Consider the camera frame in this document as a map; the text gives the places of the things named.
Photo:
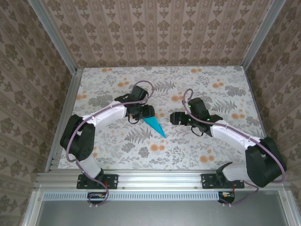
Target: gray floor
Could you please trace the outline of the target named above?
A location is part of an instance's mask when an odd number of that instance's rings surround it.
[[[246,202],[111,201],[90,208],[83,201],[43,202],[39,226],[286,226],[277,192],[259,192]]]

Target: wall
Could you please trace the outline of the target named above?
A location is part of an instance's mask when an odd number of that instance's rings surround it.
[[[71,75],[26,0],[0,1],[0,225],[18,225],[44,171]]]
[[[267,134],[288,166],[301,208],[301,1],[287,0],[247,75]]]
[[[240,64],[272,0],[42,0],[78,67]]]

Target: floral mat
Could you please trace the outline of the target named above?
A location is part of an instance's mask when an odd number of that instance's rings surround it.
[[[148,80],[155,87],[148,101],[156,111],[166,138],[145,122],[130,124],[126,118],[104,127],[95,136],[92,155],[104,169],[204,170],[227,162],[242,163],[245,154],[221,140],[197,137],[190,127],[169,122],[172,112],[184,111],[181,100],[186,89],[204,100],[210,114],[253,136],[263,137],[245,73],[240,66],[118,67],[85,68],[73,113],[83,116],[129,93],[133,84]],[[148,84],[141,86],[150,92]],[[65,157],[58,168],[76,168]]]

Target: robotic arm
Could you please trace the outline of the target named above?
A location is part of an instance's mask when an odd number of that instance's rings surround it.
[[[146,105],[146,102],[143,101],[145,97],[150,98],[148,92],[139,86],[134,86],[131,94],[116,98],[114,102],[96,113],[83,117],[76,114],[71,116],[60,141],[60,145],[67,151],[66,158],[70,160],[69,154],[72,154],[75,160],[70,161],[77,161],[79,167],[86,174],[102,181],[103,170],[91,155],[95,134],[107,124],[124,117],[128,117],[128,121],[131,123],[130,116],[132,116],[135,120],[135,123],[132,124],[136,124],[140,119],[154,116],[153,106]]]
[[[231,127],[222,117],[216,114],[210,115],[200,98],[191,99],[188,103],[184,102],[183,104],[188,104],[188,107],[185,108],[189,110],[189,113],[172,113],[170,122],[173,125],[191,126],[191,131],[194,134],[193,128],[198,128],[202,135],[206,133],[211,137],[223,140],[241,152],[245,152],[246,165],[229,162],[216,171],[214,183],[218,187],[232,186],[231,181],[235,180],[251,180],[257,186],[265,187],[280,176],[282,170],[279,164],[264,149],[268,149],[286,171],[284,160],[272,138],[260,139]]]

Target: blue triangular object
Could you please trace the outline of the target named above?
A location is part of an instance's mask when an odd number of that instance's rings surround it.
[[[159,134],[161,134],[164,138],[166,138],[165,133],[162,129],[162,127],[160,126],[158,120],[156,119],[156,117],[149,117],[149,118],[145,118],[143,119],[148,125],[150,125],[154,130],[156,130]]]

